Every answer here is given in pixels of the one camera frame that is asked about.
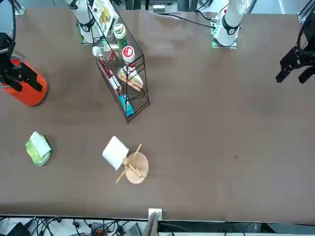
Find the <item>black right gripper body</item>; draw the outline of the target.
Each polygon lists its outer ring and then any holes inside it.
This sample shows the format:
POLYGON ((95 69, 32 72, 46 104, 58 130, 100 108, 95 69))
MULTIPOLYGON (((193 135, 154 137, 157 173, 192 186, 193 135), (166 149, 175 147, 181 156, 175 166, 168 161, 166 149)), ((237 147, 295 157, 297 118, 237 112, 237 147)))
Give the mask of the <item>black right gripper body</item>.
POLYGON ((15 47, 15 40, 7 33, 0 34, 0 59, 10 59, 15 47))

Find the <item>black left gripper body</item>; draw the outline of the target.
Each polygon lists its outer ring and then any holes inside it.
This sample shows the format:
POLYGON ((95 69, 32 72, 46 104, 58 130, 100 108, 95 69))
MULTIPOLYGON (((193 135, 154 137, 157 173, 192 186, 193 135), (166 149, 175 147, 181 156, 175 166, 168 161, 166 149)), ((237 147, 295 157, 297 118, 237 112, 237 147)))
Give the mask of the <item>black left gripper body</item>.
POLYGON ((305 21, 302 27, 302 34, 306 38, 306 47, 302 48, 303 57, 312 57, 315 54, 315 24, 312 21, 305 21))

